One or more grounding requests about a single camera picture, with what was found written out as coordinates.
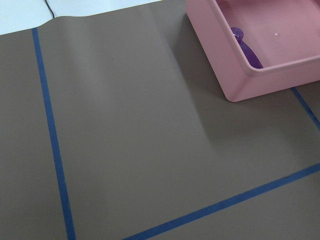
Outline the purple toy block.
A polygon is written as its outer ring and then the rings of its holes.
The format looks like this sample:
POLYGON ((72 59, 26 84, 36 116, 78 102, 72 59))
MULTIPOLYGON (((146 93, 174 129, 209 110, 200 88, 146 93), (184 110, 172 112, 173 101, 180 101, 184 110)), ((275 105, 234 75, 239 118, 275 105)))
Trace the purple toy block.
POLYGON ((238 27, 231 28, 232 34, 235 37, 236 41, 238 42, 241 50, 243 51, 246 59, 248 60, 249 64, 256 69, 262 69, 263 65, 261 64, 260 60, 256 56, 256 54, 252 51, 252 49, 243 41, 244 33, 238 27))

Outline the pink plastic box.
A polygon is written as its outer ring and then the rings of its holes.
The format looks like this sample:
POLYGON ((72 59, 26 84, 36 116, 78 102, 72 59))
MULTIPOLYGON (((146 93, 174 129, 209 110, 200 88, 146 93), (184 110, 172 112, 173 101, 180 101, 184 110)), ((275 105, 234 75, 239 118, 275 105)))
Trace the pink plastic box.
POLYGON ((320 79, 317 0, 188 0, 187 16, 230 102, 320 79))

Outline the brown table mat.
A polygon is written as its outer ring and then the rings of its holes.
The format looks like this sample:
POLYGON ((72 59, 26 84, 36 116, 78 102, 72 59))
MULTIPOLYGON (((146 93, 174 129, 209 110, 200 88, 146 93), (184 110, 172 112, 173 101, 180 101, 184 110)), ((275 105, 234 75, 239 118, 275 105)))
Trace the brown table mat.
MULTIPOLYGON (((76 240, 320 164, 320 84, 229 102, 169 0, 37 27, 76 240)), ((0 37, 0 237, 68 240, 32 30, 0 37)), ((317 240, 320 171, 151 240, 317 240)))

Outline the blue tape grid lines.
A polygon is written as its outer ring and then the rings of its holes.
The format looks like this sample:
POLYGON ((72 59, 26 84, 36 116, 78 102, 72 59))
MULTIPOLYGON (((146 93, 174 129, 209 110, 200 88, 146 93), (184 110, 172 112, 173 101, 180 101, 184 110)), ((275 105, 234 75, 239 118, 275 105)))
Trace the blue tape grid lines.
MULTIPOLYGON (((35 50, 35 56, 37 61, 37 68, 40 78, 42 97, 44 102, 46 121, 48 125, 48 132, 50 138, 50 144, 52 149, 56 179, 58 184, 58 190, 60 195, 61 207, 63 212, 64 224, 66 235, 69 240, 75 240, 76 231, 74 227, 74 221, 72 216, 72 210, 68 195, 68 188, 66 184, 65 172, 63 161, 61 157, 61 151, 59 146, 59 139, 56 130, 54 112, 51 103, 50 90, 48 87, 48 81, 46 76, 45 64, 42 55, 41 43, 39 38, 38 28, 34 27, 31 29, 33 45, 35 50)), ((127 237, 128 240, 147 240, 149 238, 158 236, 165 232, 171 231, 175 228, 181 227, 183 225, 189 224, 211 214, 215 214, 219 211, 227 209, 231 206, 237 205, 239 203, 245 202, 249 199, 255 198, 259 195, 265 194, 267 192, 273 191, 277 188, 283 187, 287 184, 293 183, 297 180, 303 179, 307 176, 315 174, 320 171, 320 164, 314 164, 305 169, 294 172, 288 176, 276 179, 274 181, 268 182, 256 188, 250 189, 238 195, 232 196, 215 204, 206 206, 199 210, 193 211, 176 219, 170 220, 163 224, 157 225, 155 227, 149 228, 137 234, 127 237)))

